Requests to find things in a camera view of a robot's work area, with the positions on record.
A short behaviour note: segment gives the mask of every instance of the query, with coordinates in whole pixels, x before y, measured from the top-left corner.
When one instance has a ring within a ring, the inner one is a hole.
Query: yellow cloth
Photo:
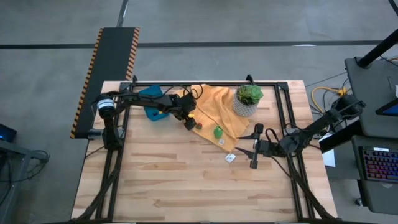
[[[191,112],[195,121],[202,124],[202,129],[194,128],[193,132],[225,151],[231,152],[238,142],[236,137],[242,136],[249,125],[249,121],[247,118],[236,115],[233,111],[234,93],[228,87],[208,85],[202,85],[202,87],[203,94],[197,99],[196,109]],[[199,85],[193,85],[193,90],[196,90],[200,95],[201,88]],[[217,126],[223,130],[220,139],[214,137],[214,129]]]

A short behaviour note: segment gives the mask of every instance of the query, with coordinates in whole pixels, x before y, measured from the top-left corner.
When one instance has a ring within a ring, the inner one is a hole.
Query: wooden table
[[[304,82],[287,82],[296,123],[306,127],[313,120]],[[119,84],[104,82],[102,91],[118,90]],[[263,123],[281,137],[274,89],[262,87],[262,91],[264,97],[249,118],[245,134],[250,134],[256,123]],[[97,114],[94,128],[103,127]],[[249,168],[249,159],[234,151],[236,159],[228,164],[225,152],[187,131],[181,121],[169,116],[152,122],[138,106],[131,107],[126,136],[115,222],[297,221],[290,180],[271,158],[259,157],[258,169],[253,170]],[[252,149],[252,144],[253,141],[240,140],[237,146]],[[102,145],[102,140],[90,142],[87,153]],[[72,218],[79,216],[98,193],[105,157],[106,150],[100,150],[86,159]],[[303,158],[311,190],[336,216],[320,150],[308,147]],[[279,161],[287,169],[286,160]],[[300,197],[307,217],[302,192]],[[104,214],[108,211],[107,199]]]

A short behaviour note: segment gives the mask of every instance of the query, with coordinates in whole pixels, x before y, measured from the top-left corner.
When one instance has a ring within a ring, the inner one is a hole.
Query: plant pot
[[[252,114],[254,114],[254,112],[256,112],[256,108],[258,103],[256,103],[255,105],[245,105],[243,103],[241,103],[238,100],[238,91],[235,92],[235,96],[234,96],[234,101],[232,104],[232,109],[234,110],[234,112],[242,117],[247,117],[250,116]]]

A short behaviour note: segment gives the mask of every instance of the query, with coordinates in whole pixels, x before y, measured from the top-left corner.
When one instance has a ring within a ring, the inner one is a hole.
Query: rgb keyboard
[[[364,168],[368,180],[398,183],[398,151],[373,147],[362,148]]]

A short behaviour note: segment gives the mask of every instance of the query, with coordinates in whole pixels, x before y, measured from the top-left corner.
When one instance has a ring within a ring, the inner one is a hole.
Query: computer screen
[[[398,116],[398,99],[394,99],[388,104],[377,109],[376,114],[385,116]]]
[[[13,142],[17,131],[0,124],[0,141]]]

